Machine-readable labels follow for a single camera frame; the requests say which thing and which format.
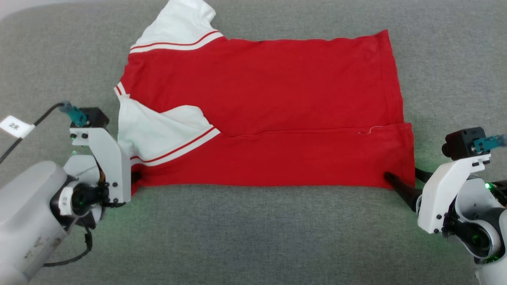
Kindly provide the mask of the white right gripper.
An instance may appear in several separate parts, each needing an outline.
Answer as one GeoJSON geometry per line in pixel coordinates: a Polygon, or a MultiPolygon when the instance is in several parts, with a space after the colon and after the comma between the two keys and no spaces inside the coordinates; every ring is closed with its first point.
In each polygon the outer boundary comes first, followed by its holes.
{"type": "Polygon", "coordinates": [[[489,154],[464,158],[442,164],[434,173],[415,168],[416,179],[425,184],[423,190],[390,172],[384,173],[384,179],[417,213],[421,229],[455,238],[477,260],[497,259],[506,252],[506,234],[500,229],[505,199],[492,192],[492,184],[470,177],[484,170],[489,160],[489,154]]]}

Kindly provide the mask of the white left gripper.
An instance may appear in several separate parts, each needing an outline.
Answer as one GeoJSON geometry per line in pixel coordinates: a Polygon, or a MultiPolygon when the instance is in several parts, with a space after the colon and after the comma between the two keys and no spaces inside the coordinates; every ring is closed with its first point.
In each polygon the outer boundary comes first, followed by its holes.
{"type": "Polygon", "coordinates": [[[72,144],[86,146],[91,154],[73,155],[63,166],[69,182],[59,193],[59,215],[93,228],[107,209],[130,201],[142,173],[131,172],[127,154],[105,128],[72,127],[70,133],[72,144]]]}

